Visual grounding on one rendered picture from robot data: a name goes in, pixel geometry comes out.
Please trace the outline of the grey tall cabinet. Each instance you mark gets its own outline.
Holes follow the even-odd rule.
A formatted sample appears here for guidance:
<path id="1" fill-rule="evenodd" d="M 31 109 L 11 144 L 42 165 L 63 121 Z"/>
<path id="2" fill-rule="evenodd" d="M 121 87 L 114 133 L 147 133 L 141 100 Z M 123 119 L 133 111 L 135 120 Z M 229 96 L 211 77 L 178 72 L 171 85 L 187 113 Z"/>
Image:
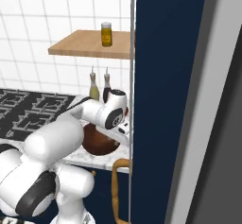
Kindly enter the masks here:
<path id="1" fill-rule="evenodd" d="M 242 26 L 242 0 L 204 0 L 164 224 L 186 224 L 209 146 L 223 127 L 220 109 Z"/>

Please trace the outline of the black hob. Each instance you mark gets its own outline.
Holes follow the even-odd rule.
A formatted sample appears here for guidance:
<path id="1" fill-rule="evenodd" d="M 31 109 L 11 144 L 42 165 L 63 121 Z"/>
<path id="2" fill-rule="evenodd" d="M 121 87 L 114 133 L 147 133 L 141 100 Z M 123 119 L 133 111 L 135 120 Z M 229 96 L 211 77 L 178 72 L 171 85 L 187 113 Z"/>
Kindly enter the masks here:
<path id="1" fill-rule="evenodd" d="M 0 88 L 0 138 L 24 141 L 30 133 L 55 121 L 75 98 Z"/>

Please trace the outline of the olive oil bottle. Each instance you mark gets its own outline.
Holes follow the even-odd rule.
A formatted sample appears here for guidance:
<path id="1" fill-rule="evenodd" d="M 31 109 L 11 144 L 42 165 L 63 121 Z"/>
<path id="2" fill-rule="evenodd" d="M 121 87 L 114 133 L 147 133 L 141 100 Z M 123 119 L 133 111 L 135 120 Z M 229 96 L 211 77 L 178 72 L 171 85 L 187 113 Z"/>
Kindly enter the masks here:
<path id="1" fill-rule="evenodd" d="M 95 72 L 91 71 L 90 73 L 91 87 L 89 92 L 89 97 L 95 100 L 99 100 L 99 91 L 95 82 Z"/>

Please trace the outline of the wooden wall shelf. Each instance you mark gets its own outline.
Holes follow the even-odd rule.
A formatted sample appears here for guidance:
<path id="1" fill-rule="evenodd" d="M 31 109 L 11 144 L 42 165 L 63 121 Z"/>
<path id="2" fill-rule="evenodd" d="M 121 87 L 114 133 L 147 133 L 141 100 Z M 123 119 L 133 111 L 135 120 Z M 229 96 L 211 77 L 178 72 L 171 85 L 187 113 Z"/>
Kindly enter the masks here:
<path id="1" fill-rule="evenodd" d="M 49 55 L 129 60 L 130 33 L 114 31 L 112 46 L 103 46 L 100 30 L 76 30 L 48 48 Z"/>

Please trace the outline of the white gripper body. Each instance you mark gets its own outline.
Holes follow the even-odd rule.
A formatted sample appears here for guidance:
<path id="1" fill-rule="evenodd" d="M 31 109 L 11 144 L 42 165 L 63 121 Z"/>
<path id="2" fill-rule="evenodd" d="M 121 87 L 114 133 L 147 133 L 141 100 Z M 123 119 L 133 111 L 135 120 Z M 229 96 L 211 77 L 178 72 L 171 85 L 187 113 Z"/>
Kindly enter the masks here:
<path id="1" fill-rule="evenodd" d="M 96 130 L 107 137 L 113 139 L 114 141 L 118 142 L 121 145 L 129 146 L 130 145 L 130 134 L 125 133 L 122 129 L 119 127 L 113 128 L 113 129 L 103 129 L 99 126 L 95 127 Z"/>

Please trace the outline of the navy base cabinet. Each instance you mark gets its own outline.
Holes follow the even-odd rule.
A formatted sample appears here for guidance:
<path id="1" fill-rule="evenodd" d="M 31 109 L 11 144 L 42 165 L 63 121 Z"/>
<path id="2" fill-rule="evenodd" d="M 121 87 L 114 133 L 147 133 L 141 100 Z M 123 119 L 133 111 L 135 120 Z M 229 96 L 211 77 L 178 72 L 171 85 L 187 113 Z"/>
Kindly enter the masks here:
<path id="1" fill-rule="evenodd" d="M 88 212 L 95 219 L 95 224 L 116 224 L 112 210 L 112 172 L 85 167 L 85 170 L 95 172 L 95 187 L 92 193 L 83 200 Z M 129 220 L 129 175 L 117 173 L 119 218 Z"/>

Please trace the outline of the navy open cabinet door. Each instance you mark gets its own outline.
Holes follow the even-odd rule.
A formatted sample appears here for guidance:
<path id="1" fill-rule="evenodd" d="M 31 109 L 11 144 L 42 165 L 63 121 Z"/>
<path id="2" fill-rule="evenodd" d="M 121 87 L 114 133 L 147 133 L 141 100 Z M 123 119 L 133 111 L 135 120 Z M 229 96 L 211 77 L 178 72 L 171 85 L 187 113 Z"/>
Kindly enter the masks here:
<path id="1" fill-rule="evenodd" d="M 204 0 L 137 0 L 131 224 L 164 224 Z"/>

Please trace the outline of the dark vinegar bottle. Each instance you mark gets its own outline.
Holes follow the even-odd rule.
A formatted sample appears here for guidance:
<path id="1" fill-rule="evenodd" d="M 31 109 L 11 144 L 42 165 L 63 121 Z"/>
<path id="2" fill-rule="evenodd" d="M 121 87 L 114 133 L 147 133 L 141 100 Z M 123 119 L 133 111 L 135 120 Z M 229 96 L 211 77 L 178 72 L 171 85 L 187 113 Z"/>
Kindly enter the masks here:
<path id="1" fill-rule="evenodd" d="M 106 103 L 108 100 L 108 94 L 111 89 L 111 84 L 110 84 L 110 74 L 108 72 L 108 67 L 106 68 L 106 73 L 104 74 L 104 90 L 103 90 L 103 102 Z"/>

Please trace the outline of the large brown bowl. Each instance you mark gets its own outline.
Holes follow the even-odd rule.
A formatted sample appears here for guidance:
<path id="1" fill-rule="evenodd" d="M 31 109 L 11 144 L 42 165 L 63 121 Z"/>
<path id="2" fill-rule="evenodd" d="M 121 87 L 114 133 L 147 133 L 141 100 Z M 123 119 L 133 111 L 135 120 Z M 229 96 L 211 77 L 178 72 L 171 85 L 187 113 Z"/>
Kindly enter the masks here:
<path id="1" fill-rule="evenodd" d="M 87 124 L 84 127 L 84 140 L 82 145 L 87 152 L 96 156 L 110 154 L 120 146 L 114 139 L 97 131 L 93 124 Z"/>

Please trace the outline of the yellow jar with white lid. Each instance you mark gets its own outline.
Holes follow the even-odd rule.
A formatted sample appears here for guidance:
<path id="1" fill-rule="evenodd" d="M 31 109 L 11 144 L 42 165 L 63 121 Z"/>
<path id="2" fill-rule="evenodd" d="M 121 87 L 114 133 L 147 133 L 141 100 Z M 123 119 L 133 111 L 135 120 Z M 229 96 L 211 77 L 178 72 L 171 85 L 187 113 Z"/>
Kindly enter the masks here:
<path id="1" fill-rule="evenodd" d="M 101 24 L 101 41 L 103 46 L 112 46 L 112 24 L 104 22 Z"/>

